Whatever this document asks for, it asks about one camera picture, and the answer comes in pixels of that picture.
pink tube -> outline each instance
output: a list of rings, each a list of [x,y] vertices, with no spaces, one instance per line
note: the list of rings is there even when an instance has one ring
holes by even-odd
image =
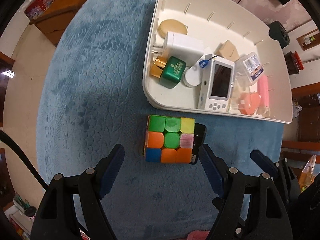
[[[260,106],[269,107],[269,86],[268,78],[263,75],[257,82],[258,93],[261,96]]]

tile floor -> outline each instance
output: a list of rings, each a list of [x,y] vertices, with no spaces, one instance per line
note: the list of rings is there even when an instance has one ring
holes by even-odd
[[[14,53],[14,78],[9,80],[4,102],[4,131],[37,168],[36,119],[44,79],[55,47],[34,26],[28,26]],[[43,189],[17,155],[5,146],[13,187],[22,199],[39,206]]]

orange heart-shaped object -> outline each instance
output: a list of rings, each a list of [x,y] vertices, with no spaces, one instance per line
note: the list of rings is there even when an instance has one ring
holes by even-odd
[[[242,93],[240,97],[239,111],[241,114],[253,115],[260,105],[258,92]]]

wooden dresser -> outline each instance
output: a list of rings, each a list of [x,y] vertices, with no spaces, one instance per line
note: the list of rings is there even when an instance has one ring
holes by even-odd
[[[77,11],[86,0],[55,0],[52,5],[31,24],[57,46],[60,38]]]

blue gripper pad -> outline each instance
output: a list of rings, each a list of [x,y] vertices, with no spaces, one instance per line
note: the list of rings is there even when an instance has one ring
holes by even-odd
[[[278,168],[273,162],[259,150],[253,150],[250,153],[250,158],[266,173],[274,179],[278,177]]]
[[[199,148],[199,159],[205,174],[208,177],[213,192],[223,198],[225,195],[226,183],[228,180],[228,166],[221,159],[214,155],[207,144]]]
[[[95,170],[96,193],[99,199],[109,194],[124,160],[124,147],[116,144],[108,157],[101,159]]]

